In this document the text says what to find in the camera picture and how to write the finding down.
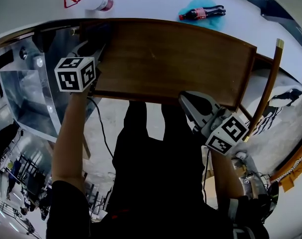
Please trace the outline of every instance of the wooden board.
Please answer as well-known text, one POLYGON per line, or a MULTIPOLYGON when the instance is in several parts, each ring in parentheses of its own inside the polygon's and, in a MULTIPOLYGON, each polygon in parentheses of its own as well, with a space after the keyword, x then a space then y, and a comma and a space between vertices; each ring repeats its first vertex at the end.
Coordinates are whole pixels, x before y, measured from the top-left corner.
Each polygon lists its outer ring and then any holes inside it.
POLYGON ((217 31, 152 19, 114 19, 95 96, 173 104, 180 91, 236 110, 256 47, 217 31))

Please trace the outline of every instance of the white container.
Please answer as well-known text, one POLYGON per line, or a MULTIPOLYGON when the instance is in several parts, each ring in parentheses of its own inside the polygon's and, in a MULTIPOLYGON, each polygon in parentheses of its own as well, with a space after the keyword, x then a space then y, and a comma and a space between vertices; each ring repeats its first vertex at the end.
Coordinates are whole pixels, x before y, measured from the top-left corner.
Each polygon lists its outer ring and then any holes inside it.
POLYGON ((65 0, 65 8, 78 4, 87 10, 110 10, 113 6, 113 0, 65 0))

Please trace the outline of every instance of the black wire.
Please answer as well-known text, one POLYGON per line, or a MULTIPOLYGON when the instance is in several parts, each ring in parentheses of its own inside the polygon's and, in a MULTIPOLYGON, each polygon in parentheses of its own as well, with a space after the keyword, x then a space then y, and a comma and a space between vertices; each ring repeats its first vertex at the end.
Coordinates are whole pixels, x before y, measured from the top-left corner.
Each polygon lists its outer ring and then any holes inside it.
POLYGON ((93 207, 92 212, 91 212, 91 215, 90 215, 90 221, 91 221, 91 219, 92 219, 92 213, 95 211, 96 207, 99 207, 99 206, 101 206, 101 205, 103 205, 103 204, 104 204, 104 202, 101 201, 100 204, 98 204, 98 205, 96 205, 96 206, 93 207))
POLYGON ((206 183, 206 175, 207 175, 207 170, 208 170, 208 160, 209 160, 209 154, 210 154, 210 149, 207 152, 207 160, 206 160, 206 170, 205 170, 205 176, 204 176, 204 185, 203 185, 203 190, 204 190, 204 195, 205 195, 205 204, 207 204, 207 196, 206 196, 206 190, 205 190, 205 183, 206 183))
POLYGON ((269 188, 269 184, 268 184, 268 179, 266 178, 266 175, 268 175, 268 177, 270 178, 270 176, 269 176, 269 174, 263 174, 263 173, 261 173, 261 172, 257 172, 257 173, 255 173, 255 172, 253 172, 253 174, 258 174, 258 175, 260 175, 261 177, 264 177, 264 179, 265 179, 265 181, 266 181, 266 184, 264 184, 264 186, 266 187, 266 190, 268 190, 268 188, 269 188))
POLYGON ((106 138, 105 138, 105 133, 104 133, 104 127, 103 127, 103 123, 102 123, 102 120, 101 120, 101 115, 100 115, 100 110, 97 106, 97 104, 95 103, 95 101, 92 99, 92 98, 88 98, 92 103, 94 103, 94 105, 96 106, 97 108, 97 111, 98 111, 98 115, 99 115, 99 120, 100 120, 100 123, 101 123, 101 128, 102 128, 102 133, 103 133, 103 137, 104 137, 104 143, 107 147, 107 150, 109 151, 111 157, 113 158, 113 154, 111 153, 110 149, 109 149, 109 146, 107 145, 107 142, 106 142, 106 138))

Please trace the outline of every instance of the forearm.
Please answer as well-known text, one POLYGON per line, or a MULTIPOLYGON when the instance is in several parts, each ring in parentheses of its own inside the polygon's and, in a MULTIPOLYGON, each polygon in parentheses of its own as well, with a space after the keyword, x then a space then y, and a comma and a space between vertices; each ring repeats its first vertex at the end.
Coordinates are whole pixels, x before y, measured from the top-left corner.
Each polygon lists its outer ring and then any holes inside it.
POLYGON ((72 182, 76 180, 75 183, 78 185, 78 180, 82 179, 86 97, 86 93, 73 93, 71 95, 54 148, 53 181, 62 179, 74 184, 72 182))
POLYGON ((38 204, 37 204, 36 202, 32 201, 31 199, 29 199, 29 201, 30 201, 36 208, 38 208, 38 204))
POLYGON ((243 196, 243 187, 232 165, 230 156, 223 156, 212 150, 211 160, 214 169, 218 204, 220 204, 223 199, 239 198, 243 196))

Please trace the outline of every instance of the table surface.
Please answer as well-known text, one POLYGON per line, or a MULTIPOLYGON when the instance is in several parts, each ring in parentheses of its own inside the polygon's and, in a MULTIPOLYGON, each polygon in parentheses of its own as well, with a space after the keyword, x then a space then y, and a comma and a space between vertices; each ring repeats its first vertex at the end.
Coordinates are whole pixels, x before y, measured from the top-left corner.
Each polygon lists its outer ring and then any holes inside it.
POLYGON ((217 31, 167 20, 110 23, 112 38, 99 65, 101 75, 94 95, 177 104, 181 91, 192 90, 237 110, 255 46, 217 31))
MULTIPOLYGON (((0 37, 44 22, 69 18, 154 18, 176 21, 192 0, 114 0, 110 11, 88 11, 79 5, 65 9, 63 0, 0 0, 0 37)), ((257 46, 272 58, 276 39, 285 42, 281 67, 302 84, 302 47, 278 23, 267 21, 246 0, 212 0, 226 8, 221 32, 257 46)))

